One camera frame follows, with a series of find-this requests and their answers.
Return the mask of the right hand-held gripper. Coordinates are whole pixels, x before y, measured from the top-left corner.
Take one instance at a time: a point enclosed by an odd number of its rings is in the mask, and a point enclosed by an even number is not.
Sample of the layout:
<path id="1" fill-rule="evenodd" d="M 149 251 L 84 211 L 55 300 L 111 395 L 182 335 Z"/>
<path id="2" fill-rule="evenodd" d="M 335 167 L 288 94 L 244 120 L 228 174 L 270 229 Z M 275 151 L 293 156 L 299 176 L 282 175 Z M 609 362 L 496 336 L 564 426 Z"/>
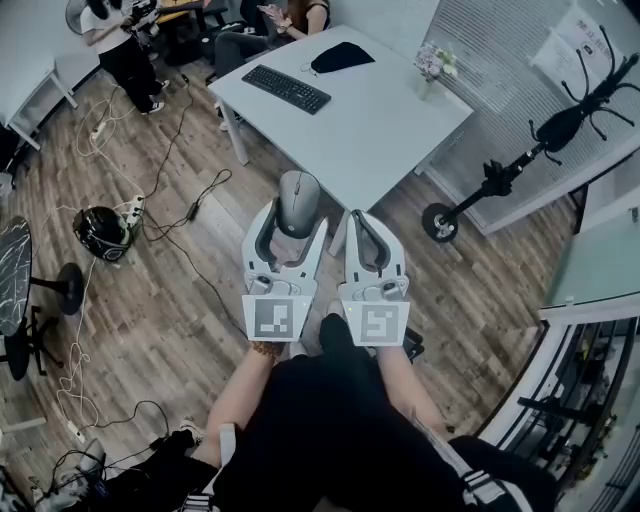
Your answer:
<path id="1" fill-rule="evenodd" d="M 338 287 L 352 341 L 360 347 L 401 346 L 410 311 L 404 249 L 378 218 L 354 210 L 347 221 L 345 283 Z M 376 275 L 402 275 L 374 279 Z"/>

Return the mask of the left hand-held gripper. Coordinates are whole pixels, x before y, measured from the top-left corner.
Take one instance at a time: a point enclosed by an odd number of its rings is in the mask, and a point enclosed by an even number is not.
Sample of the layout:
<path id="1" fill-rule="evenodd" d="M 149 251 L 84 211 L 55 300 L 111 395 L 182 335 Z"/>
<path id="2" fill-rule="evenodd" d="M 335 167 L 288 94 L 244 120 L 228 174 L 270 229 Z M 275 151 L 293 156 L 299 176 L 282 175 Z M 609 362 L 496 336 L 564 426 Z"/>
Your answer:
<path id="1" fill-rule="evenodd" d="M 242 242 L 242 258 L 246 271 L 272 272 L 277 257 L 271 251 L 276 228 L 278 200 L 266 204 L 256 215 Z M 305 246 L 295 261 L 282 266 L 277 273 L 247 273 L 247 293 L 242 296 L 246 334 L 250 341 L 295 343 L 317 292 L 316 273 L 328 230 L 328 219 L 315 223 Z"/>

